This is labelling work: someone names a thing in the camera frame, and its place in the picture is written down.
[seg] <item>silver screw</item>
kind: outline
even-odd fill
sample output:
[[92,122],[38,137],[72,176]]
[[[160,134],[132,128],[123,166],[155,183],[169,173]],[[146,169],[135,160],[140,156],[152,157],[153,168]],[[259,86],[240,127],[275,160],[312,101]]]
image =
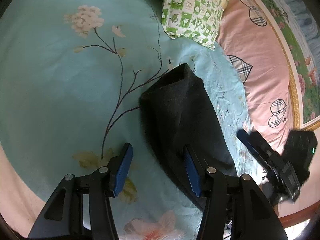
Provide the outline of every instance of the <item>silver screw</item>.
[[210,173],[210,174],[213,174],[213,173],[216,173],[216,169],[214,167],[209,167],[207,168],[207,171]]
[[105,166],[103,166],[103,167],[101,167],[101,168],[99,169],[99,172],[100,172],[100,173],[106,173],[107,171],[108,171],[108,168],[105,167]]
[[73,179],[73,175],[72,174],[67,174],[66,176],[64,176],[64,179],[66,181]]
[[243,174],[243,175],[242,175],[242,178],[243,178],[244,180],[250,180],[250,179],[251,179],[251,177],[250,177],[249,174]]

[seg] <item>painting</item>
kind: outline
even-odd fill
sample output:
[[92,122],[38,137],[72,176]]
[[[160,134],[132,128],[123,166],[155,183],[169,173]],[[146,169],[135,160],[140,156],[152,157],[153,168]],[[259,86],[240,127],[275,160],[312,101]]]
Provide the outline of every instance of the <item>painting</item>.
[[293,114],[300,116],[295,128],[314,130],[320,127],[320,28],[302,0],[261,1],[280,28],[294,61],[299,107],[293,107]]

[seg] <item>pink fabric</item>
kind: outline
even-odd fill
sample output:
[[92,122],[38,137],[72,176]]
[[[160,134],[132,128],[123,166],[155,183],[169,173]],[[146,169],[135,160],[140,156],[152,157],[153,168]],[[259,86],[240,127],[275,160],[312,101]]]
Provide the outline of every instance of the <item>pink fabric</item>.
[[0,145],[0,213],[7,224],[27,237],[44,206],[9,163]]
[[[249,8],[240,0],[230,0],[222,21],[220,46],[227,55],[239,57],[253,66],[244,83],[252,127],[274,150],[282,152],[290,121],[289,70],[281,44],[269,22],[262,27],[250,20]],[[285,119],[281,119],[285,121],[272,128],[268,125],[272,116],[270,107],[277,99],[284,100],[287,110]]]

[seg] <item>folded black clothing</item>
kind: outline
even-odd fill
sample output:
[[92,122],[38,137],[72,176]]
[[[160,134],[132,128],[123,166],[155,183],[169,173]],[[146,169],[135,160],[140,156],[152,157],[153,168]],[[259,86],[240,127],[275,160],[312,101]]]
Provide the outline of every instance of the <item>folded black clothing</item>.
[[237,176],[219,120],[203,81],[182,64],[139,98],[142,124],[156,158],[169,178],[201,210],[205,199],[192,192],[182,148],[191,144],[198,159],[226,175]]

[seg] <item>green and white checkered pillow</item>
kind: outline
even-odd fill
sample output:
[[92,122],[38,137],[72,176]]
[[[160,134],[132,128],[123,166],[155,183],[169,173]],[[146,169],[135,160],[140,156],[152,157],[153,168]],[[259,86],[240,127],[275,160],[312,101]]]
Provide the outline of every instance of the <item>green and white checkered pillow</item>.
[[215,0],[164,0],[162,26],[172,39],[184,36],[214,49],[222,13]]

